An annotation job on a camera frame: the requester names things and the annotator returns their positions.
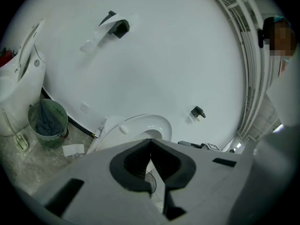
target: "toilet bowl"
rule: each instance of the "toilet bowl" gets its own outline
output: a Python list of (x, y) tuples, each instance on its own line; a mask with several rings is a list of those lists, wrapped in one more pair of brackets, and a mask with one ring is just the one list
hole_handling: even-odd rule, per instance
[(31, 28), (23, 40), (18, 54), (0, 67), (0, 135), (9, 136), (13, 131), (5, 120), (3, 111), (17, 132), (28, 124), (30, 105), (39, 101), (45, 76), (45, 57), (34, 46), (45, 20)]
[[(166, 118), (156, 114), (142, 114), (126, 120), (108, 118), (100, 137), (94, 139), (87, 153), (146, 138), (171, 141), (171, 124)], [(154, 165), (150, 161), (146, 173), (153, 168)]]

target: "marble floor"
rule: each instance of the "marble floor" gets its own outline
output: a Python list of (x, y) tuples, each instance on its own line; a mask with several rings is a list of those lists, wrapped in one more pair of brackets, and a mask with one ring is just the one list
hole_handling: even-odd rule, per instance
[[(63, 145), (83, 143), (84, 152), (86, 153), (93, 138), (70, 123), (68, 123), (68, 129), (69, 135)], [(23, 128), (20, 133), (24, 135), (29, 143), (29, 148), (25, 152), (19, 151), (16, 148), (13, 135), (8, 137), (0, 136), (0, 162), (11, 183), (20, 187), (30, 195), (54, 174), (58, 173), (76, 159), (84, 156), (84, 154), (75, 154), (65, 157), (61, 146), (53, 150), (42, 147), (29, 125)], [(152, 194), (151, 200), (158, 210), (162, 212), (164, 192), (160, 192), (160, 194), (158, 191), (159, 189)]]

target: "person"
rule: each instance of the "person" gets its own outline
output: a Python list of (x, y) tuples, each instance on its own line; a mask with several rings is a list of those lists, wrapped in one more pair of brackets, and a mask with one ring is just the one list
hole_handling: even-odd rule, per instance
[(263, 21), (262, 30), (258, 30), (258, 44), (270, 45), (270, 56), (280, 56), (286, 64), (296, 50), (296, 35), (290, 23), (281, 16), (268, 17)]

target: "toilet seat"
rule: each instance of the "toilet seat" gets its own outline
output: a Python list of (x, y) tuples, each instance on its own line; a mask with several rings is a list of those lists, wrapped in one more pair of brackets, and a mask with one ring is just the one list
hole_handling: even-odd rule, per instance
[(156, 114), (142, 114), (129, 118), (101, 136), (96, 151), (145, 138), (171, 141), (171, 124), (166, 118)]

